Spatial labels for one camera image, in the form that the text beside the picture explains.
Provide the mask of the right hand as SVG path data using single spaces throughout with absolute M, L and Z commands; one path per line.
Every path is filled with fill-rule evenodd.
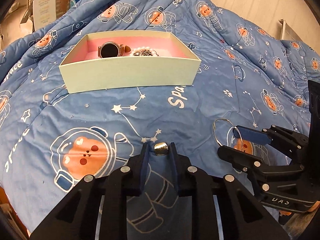
M 310 207 L 310 209 L 308 209 L 307 212 L 308 213 L 312 213 L 313 211 L 315 211 L 315 210 L 317 210 L 319 208 L 319 205 L 320 205 L 320 201 L 315 202 L 315 204 L 313 204 L 313 206 Z M 279 214 L 281 216 L 290 216 L 290 215 L 292 215 L 292 213 L 289 212 L 289 211 L 281 211 L 281 210 L 279 210 Z

